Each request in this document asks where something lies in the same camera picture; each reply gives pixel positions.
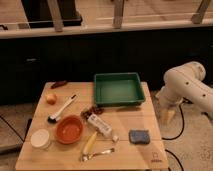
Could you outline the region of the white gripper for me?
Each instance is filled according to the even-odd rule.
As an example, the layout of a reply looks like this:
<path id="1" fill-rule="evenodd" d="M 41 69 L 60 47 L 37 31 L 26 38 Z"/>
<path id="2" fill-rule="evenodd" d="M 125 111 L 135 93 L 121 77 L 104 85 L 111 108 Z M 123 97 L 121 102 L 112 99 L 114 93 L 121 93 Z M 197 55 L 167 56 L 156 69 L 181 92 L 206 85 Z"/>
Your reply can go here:
<path id="1" fill-rule="evenodd" d="M 156 97 L 163 109 L 162 122 L 169 124 L 175 115 L 175 111 L 172 109 L 181 103 L 181 97 L 168 87 L 162 87 Z"/>

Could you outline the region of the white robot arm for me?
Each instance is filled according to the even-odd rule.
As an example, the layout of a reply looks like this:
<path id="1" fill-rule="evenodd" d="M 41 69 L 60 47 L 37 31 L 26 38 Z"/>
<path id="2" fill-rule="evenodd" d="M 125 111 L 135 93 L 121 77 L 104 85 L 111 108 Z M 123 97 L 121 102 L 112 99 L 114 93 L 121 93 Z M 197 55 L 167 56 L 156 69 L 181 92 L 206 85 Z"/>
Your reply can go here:
<path id="1" fill-rule="evenodd" d="M 169 123 L 175 115 L 174 108 L 184 98 L 197 105 L 207 114 L 213 124 L 213 88 L 203 83 L 206 76 L 204 66 L 196 61 L 167 70 L 163 76 L 164 86 L 156 97 L 161 106 L 161 121 Z"/>

